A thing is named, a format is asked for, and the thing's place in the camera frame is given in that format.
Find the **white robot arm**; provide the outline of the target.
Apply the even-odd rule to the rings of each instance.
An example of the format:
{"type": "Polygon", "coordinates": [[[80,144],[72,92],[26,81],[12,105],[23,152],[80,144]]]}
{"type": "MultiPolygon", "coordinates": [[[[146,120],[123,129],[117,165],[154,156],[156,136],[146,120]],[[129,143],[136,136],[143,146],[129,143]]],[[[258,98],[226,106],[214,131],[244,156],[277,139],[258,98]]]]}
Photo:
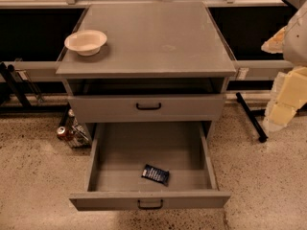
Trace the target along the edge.
{"type": "Polygon", "coordinates": [[[273,132],[286,127],[307,104],[307,2],[285,27],[261,46],[261,50],[282,53],[294,66],[287,74],[279,72],[273,82],[263,121],[265,129],[273,132]]]}

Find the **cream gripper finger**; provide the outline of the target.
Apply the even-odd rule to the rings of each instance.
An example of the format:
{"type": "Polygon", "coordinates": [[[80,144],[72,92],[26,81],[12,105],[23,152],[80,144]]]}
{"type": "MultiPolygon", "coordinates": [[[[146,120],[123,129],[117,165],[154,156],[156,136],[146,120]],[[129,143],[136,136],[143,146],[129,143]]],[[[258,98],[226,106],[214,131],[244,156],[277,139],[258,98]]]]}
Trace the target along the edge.
{"type": "Polygon", "coordinates": [[[297,111],[307,104],[307,68],[296,67],[287,74],[279,72],[265,110],[266,131],[278,131],[287,126],[297,111]]]}
{"type": "Polygon", "coordinates": [[[282,54],[285,31],[285,27],[280,29],[274,36],[263,43],[261,50],[270,54],[282,54]]]}

